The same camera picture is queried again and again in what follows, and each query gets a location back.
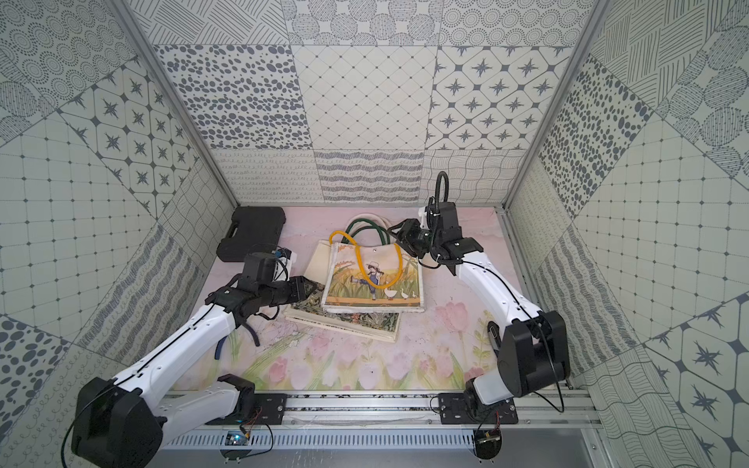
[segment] cartoon boy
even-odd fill
[[[375,283],[376,285],[379,285],[380,284],[380,278],[382,277],[382,275],[385,274],[385,273],[382,272],[382,270],[380,270],[380,264],[378,262],[376,262],[376,261],[369,262],[367,264],[367,271],[368,271],[369,280],[372,281],[373,283]],[[372,300],[376,300],[377,299],[377,296],[375,296],[375,287],[372,286],[372,285],[370,285],[367,282],[367,280],[365,280],[365,279],[356,279],[356,278],[354,278],[352,276],[351,277],[351,282],[352,283],[359,283],[361,285],[367,285],[367,286],[369,286],[369,292],[372,293]]]

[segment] patterned wall panel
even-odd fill
[[[287,46],[158,46],[211,148],[310,148]]]
[[[640,99],[656,106],[733,4],[614,0],[590,53]]]
[[[656,112],[749,190],[749,8],[741,6],[717,27]]]
[[[445,0],[440,44],[573,46],[593,0]]]
[[[76,344],[132,365],[185,323],[204,278],[166,230],[154,226]]]
[[[749,290],[742,172],[748,13],[746,1],[616,2],[592,53],[605,64],[598,67],[607,69],[605,84],[616,93],[611,100],[567,99],[557,118],[557,126],[567,127],[555,129],[542,149],[551,183],[575,216],[570,229],[579,232],[590,264],[645,343],[649,357],[637,347],[637,366],[652,359],[646,375],[654,392],[634,391],[639,377],[626,369],[635,364],[624,359],[632,351],[585,376],[624,467],[743,467],[749,461],[749,405],[740,372],[747,356],[741,310]],[[588,79],[586,71],[571,97]],[[612,110],[633,104],[638,114],[648,108],[638,120],[610,118]],[[569,118],[581,111],[593,119]],[[608,143],[591,140],[590,129],[610,137]],[[550,165],[548,154],[560,162]],[[576,175],[567,178],[568,172]],[[515,203],[530,203],[524,198],[530,193],[522,189]],[[566,234],[558,241],[548,236],[533,242],[557,242],[536,273],[543,297],[553,277],[547,265],[566,242]],[[573,291],[566,302],[584,297]],[[585,359],[584,353],[575,357]],[[608,370],[611,363],[619,370]],[[622,370],[626,382],[613,378],[602,385],[604,375]],[[653,406],[655,395],[668,412]],[[695,438],[685,439],[686,428]]]
[[[645,343],[714,467],[748,459],[748,321],[749,296],[741,294]]]
[[[411,203],[419,200],[422,151],[316,151],[325,201]]]
[[[575,217],[648,121],[652,110],[591,55],[539,151]]]
[[[436,45],[443,0],[282,0],[292,44]]]
[[[497,204],[507,195],[525,151],[435,150],[424,154],[419,200],[426,201],[434,195],[437,174],[445,171],[450,177],[449,201]]]
[[[53,107],[135,55],[101,0],[4,1],[0,11],[0,50]]]
[[[0,316],[0,446],[13,423],[65,355],[69,343],[33,326]]]
[[[638,346],[576,379],[590,392],[620,466],[727,467],[710,464],[660,374]]]
[[[424,148],[434,48],[292,49],[314,149]]]
[[[575,219],[642,337],[749,289],[749,192],[657,115]]]
[[[159,223],[205,274],[226,236],[234,206],[197,154],[192,174],[180,185]]]
[[[537,159],[528,166],[515,200],[509,214],[530,271],[534,273],[571,220],[554,191],[544,166]]]
[[[112,376],[125,368],[119,362],[70,344],[44,387],[19,417],[13,431],[0,441],[3,467],[50,467],[60,465],[60,445],[76,414],[78,391],[94,377]],[[92,467],[65,448],[70,468]]]
[[[16,64],[0,52],[0,145],[53,110]]]
[[[2,311],[71,340],[156,220],[60,115],[0,158]]]
[[[438,47],[426,147],[530,146],[571,47]]]
[[[280,0],[128,0],[153,44],[288,44]]]
[[[258,203],[282,195],[273,188],[280,156],[224,150],[289,151],[283,154],[304,168],[310,150],[527,150],[593,6],[592,0],[129,2],[214,158],[232,166],[225,176],[233,190]],[[500,201],[507,171],[489,178],[494,172],[480,180],[490,193],[466,195],[467,203]],[[261,176],[244,180],[253,173]],[[271,179],[261,187],[265,176]],[[314,177],[292,176],[290,186],[325,185]],[[279,203],[298,199],[294,189],[273,196]]]
[[[116,359],[163,339],[201,287],[190,256],[215,249],[231,205],[101,1],[10,0],[0,18],[0,465],[49,466],[80,387],[123,367],[70,342],[106,307]],[[176,212],[203,223],[169,236]],[[135,277],[157,293],[129,283],[149,232],[161,241]],[[115,293],[120,307],[100,304]]]
[[[545,309],[558,311],[567,323],[573,375],[640,343],[573,225],[535,277]]]
[[[222,150],[214,158],[241,204],[324,201],[312,150]]]
[[[143,208],[158,217],[192,168],[192,145],[138,58],[107,73],[59,112]]]

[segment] black carrying case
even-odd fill
[[[281,207],[237,207],[216,255],[221,261],[244,262],[249,252],[272,252],[284,223],[286,215]]]

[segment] dotted pattern tile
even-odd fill
[[[57,114],[0,165],[1,312],[72,340],[156,220]]]
[[[573,46],[592,0],[445,0],[440,44]]]
[[[571,47],[438,47],[429,149],[526,150]]]
[[[13,432],[0,441],[0,464],[29,468],[60,466],[60,445],[76,415],[78,391],[94,377],[111,377],[124,368],[119,362],[70,344]],[[93,466],[73,455],[70,446],[65,447],[65,460],[70,468]]]
[[[69,343],[0,315],[0,443],[55,370]]]
[[[136,53],[101,0],[8,0],[0,50],[59,107]]]
[[[435,150],[425,151],[424,155],[420,200],[434,196],[437,174],[445,171],[450,177],[449,201],[498,203],[518,174],[525,151]]]
[[[187,134],[138,58],[58,112],[153,217],[163,212],[194,163]]]
[[[291,44],[436,45],[442,0],[283,0]]]
[[[575,219],[638,335],[749,289],[749,193],[657,116]]]
[[[310,148],[288,46],[157,46],[156,51],[211,148]]]
[[[634,141],[652,110],[588,56],[539,152],[574,217]]]
[[[434,48],[292,49],[315,150],[424,148]]]

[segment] metal plate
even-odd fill
[[[440,393],[437,396],[440,402],[440,421],[442,424],[475,424],[468,416],[466,402],[462,393]],[[515,410],[515,402],[512,398],[500,403],[497,408],[500,415],[500,424],[517,424],[518,412]],[[487,415],[487,422],[492,418]]]
[[[255,406],[261,408],[257,425],[278,425],[286,411],[285,393],[255,393]]]

